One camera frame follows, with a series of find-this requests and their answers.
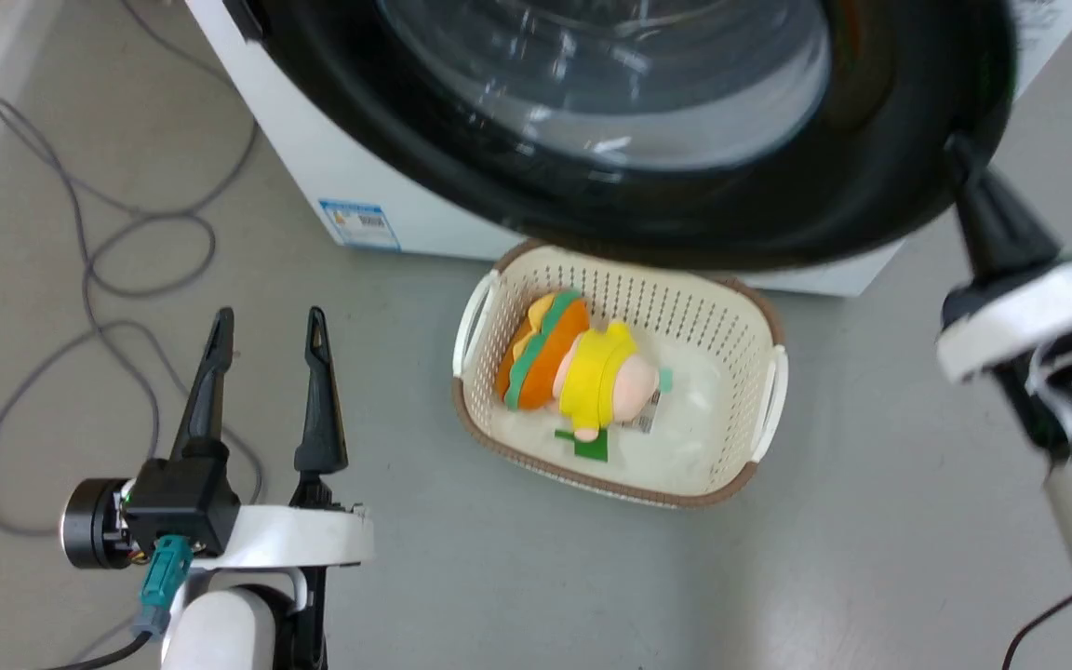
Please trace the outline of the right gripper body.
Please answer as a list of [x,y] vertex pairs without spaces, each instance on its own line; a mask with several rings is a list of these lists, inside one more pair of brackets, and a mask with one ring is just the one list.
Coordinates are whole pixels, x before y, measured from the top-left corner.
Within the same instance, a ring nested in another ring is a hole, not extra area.
[[1031,444],[1072,461],[1072,260],[953,292],[942,319],[936,355],[946,377],[991,377]]

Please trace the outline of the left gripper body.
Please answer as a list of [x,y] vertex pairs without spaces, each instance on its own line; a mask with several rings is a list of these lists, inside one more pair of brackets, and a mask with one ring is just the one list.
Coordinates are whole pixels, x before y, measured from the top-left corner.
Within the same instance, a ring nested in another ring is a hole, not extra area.
[[203,570],[352,567],[374,556],[373,523],[303,476],[292,505],[242,504],[221,455],[146,462],[131,479],[77,483],[60,546],[81,570],[120,570],[158,550]]

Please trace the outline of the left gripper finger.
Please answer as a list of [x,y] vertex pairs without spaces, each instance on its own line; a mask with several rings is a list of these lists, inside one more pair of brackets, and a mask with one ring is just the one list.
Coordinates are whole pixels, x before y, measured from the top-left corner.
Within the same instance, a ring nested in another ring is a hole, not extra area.
[[221,308],[214,315],[187,394],[187,406],[174,438],[173,461],[217,452],[215,445],[221,443],[224,377],[233,364],[234,332],[234,310]]
[[295,508],[328,508],[333,497],[323,476],[339,474],[348,467],[349,458],[328,324],[319,306],[312,306],[309,311],[303,359],[309,366],[309,387],[301,444],[294,452],[293,465],[299,479],[292,505]]

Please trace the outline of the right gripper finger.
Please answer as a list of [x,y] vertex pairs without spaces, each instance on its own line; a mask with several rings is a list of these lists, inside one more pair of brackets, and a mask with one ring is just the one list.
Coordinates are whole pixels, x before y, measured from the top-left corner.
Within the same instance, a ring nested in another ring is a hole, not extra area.
[[946,142],[947,174],[971,282],[988,285],[1056,264],[1061,245],[969,136]]

